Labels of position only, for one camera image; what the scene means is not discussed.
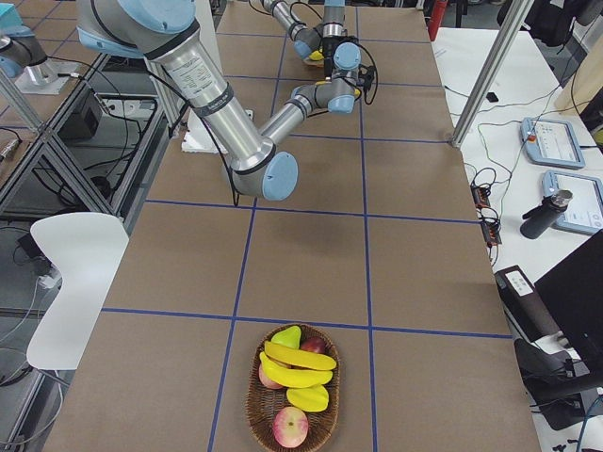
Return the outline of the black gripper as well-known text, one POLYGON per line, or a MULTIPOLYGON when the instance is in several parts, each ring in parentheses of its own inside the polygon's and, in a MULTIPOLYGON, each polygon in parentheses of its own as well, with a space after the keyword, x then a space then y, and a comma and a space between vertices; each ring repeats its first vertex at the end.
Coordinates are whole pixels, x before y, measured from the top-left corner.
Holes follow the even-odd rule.
POLYGON ((322 41, 323 70, 346 70, 346 39, 344 37, 327 37, 322 41))

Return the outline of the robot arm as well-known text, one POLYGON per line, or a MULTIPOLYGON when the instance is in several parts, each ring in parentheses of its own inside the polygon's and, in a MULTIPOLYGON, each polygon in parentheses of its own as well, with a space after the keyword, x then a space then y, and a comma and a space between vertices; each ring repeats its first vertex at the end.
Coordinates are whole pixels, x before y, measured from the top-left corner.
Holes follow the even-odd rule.
POLYGON ((191 1, 79 1, 81 43, 112 56, 145 58, 160 65, 195 115, 207 121, 225 150, 226 174, 240 194, 282 201, 295 189, 298 163, 277 149, 314 111, 350 114, 359 88, 361 51, 345 29, 345 4, 327 1, 321 22, 309 27, 286 1, 265 1, 264 11, 291 38, 301 58, 324 57, 325 79, 296 88, 261 128, 253 124, 234 90, 201 42, 191 1))
POLYGON ((310 26, 293 10, 300 1, 260 1, 263 14, 273 17, 293 42, 297 55, 310 60, 315 52, 322 55, 324 75, 330 77, 335 69, 335 52, 348 36, 345 28, 345 2, 325 1, 318 23, 310 26))

